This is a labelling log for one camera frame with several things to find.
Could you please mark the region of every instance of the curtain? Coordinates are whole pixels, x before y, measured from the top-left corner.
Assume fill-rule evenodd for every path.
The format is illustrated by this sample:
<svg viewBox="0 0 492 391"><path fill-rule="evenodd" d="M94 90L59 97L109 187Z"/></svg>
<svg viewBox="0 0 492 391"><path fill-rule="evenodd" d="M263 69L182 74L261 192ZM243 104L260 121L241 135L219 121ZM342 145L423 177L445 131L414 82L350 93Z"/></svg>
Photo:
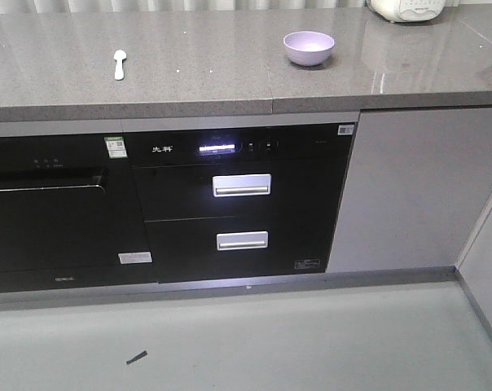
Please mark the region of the curtain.
<svg viewBox="0 0 492 391"><path fill-rule="evenodd" d="M365 0L0 0L0 14L363 7Z"/></svg>

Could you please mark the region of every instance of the drawer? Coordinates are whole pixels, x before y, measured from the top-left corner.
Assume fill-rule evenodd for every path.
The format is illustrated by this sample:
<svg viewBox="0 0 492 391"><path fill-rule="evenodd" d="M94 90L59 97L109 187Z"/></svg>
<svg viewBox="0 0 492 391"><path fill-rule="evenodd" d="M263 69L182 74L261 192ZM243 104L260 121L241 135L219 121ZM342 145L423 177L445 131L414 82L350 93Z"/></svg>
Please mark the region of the drawer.
<svg viewBox="0 0 492 391"><path fill-rule="evenodd" d="M147 223L160 283L324 272L332 231L309 215Z"/></svg>
<svg viewBox="0 0 492 391"><path fill-rule="evenodd" d="M332 215L345 159L134 168L145 221L194 217Z"/></svg>

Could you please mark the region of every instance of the cabinet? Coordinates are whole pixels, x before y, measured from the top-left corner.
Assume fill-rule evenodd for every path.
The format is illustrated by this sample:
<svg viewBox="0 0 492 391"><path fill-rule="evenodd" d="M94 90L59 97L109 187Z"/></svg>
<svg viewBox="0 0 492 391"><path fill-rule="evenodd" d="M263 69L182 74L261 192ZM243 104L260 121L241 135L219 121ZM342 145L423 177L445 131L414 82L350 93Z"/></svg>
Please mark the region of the cabinet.
<svg viewBox="0 0 492 391"><path fill-rule="evenodd" d="M127 134L158 282L323 273L354 127Z"/></svg>
<svg viewBox="0 0 492 391"><path fill-rule="evenodd" d="M328 272L453 265L492 191L492 108L363 112Z"/></svg>

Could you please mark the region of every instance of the black oven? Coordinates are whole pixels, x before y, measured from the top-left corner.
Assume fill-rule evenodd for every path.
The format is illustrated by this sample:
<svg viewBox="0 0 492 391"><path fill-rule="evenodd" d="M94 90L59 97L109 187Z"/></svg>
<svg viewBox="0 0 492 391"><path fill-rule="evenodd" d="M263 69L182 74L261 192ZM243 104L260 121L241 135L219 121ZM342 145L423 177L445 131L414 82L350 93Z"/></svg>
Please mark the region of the black oven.
<svg viewBox="0 0 492 391"><path fill-rule="evenodd" d="M158 281L324 272L354 127L127 134Z"/></svg>
<svg viewBox="0 0 492 391"><path fill-rule="evenodd" d="M0 138L0 292L155 281L121 134Z"/></svg>

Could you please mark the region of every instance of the drawer handle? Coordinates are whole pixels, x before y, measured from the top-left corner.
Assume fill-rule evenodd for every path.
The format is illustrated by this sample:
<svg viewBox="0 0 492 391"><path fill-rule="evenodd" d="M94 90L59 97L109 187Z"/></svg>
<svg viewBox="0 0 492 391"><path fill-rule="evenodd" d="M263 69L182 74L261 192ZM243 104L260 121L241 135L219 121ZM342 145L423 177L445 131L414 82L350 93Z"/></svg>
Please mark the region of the drawer handle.
<svg viewBox="0 0 492 391"><path fill-rule="evenodd" d="M268 232L234 232L217 234L217 250L249 250L252 248L267 248Z"/></svg>
<svg viewBox="0 0 492 391"><path fill-rule="evenodd" d="M264 240L259 240L258 242L236 242L236 243L220 243L219 249L221 250L232 250L239 248L265 248L266 242Z"/></svg>
<svg viewBox="0 0 492 391"><path fill-rule="evenodd" d="M213 177L214 197L267 196L270 193L270 174L222 175Z"/></svg>
<svg viewBox="0 0 492 391"><path fill-rule="evenodd" d="M253 186L253 187L223 187L215 189L218 196L233 195L233 196L251 196L262 193L268 194L268 186Z"/></svg>

